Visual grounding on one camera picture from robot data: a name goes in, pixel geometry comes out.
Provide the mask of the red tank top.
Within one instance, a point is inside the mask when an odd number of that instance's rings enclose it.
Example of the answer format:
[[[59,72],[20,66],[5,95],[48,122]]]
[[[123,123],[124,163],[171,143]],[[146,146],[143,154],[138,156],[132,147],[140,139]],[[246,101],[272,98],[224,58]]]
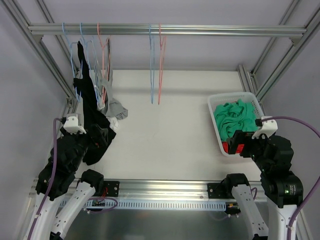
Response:
[[[236,150],[236,154],[240,154],[244,148],[244,144],[239,144],[238,147],[237,147],[237,150]],[[222,147],[223,147],[223,150],[228,153],[229,152],[229,145],[226,141],[223,141],[222,142]]]

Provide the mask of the green tank top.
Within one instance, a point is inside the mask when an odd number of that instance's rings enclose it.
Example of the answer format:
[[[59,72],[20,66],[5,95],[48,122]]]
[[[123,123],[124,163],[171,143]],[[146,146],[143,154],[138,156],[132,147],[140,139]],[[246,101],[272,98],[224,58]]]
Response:
[[[255,108],[250,102],[238,99],[218,105],[213,116],[222,142],[234,136],[235,131],[255,132],[258,130],[255,120]]]

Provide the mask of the pink plastic hanger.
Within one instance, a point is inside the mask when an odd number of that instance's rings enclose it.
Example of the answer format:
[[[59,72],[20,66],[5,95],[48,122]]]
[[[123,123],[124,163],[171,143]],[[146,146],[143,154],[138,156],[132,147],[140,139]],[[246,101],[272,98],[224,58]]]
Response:
[[[159,24],[159,74],[158,74],[158,98],[157,104],[161,103],[161,95],[162,95],[162,85],[163,85],[163,71],[164,71],[164,61],[165,61],[165,52],[166,52],[166,43],[167,37],[162,36],[162,25]]]

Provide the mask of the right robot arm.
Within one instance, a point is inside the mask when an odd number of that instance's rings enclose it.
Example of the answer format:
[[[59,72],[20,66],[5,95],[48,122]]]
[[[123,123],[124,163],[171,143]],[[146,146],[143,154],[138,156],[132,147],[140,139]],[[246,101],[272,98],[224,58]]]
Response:
[[[223,180],[223,193],[235,199],[251,240],[295,239],[294,212],[302,206],[303,185],[290,170],[294,151],[291,142],[278,135],[237,130],[227,139],[228,154],[250,158],[260,170],[260,182],[267,199],[268,222],[265,222],[253,200],[251,186],[245,174],[230,173]]]

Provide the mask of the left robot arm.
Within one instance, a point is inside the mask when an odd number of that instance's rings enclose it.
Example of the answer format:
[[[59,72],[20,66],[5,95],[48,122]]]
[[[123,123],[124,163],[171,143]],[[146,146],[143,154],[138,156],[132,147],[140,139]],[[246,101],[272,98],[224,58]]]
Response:
[[[66,205],[58,210],[80,163],[91,157],[91,152],[108,146],[108,133],[108,129],[93,124],[85,132],[63,131],[61,137],[55,138],[48,164],[38,175],[34,210],[24,239],[63,240],[85,203],[103,192],[104,176],[86,170]]]

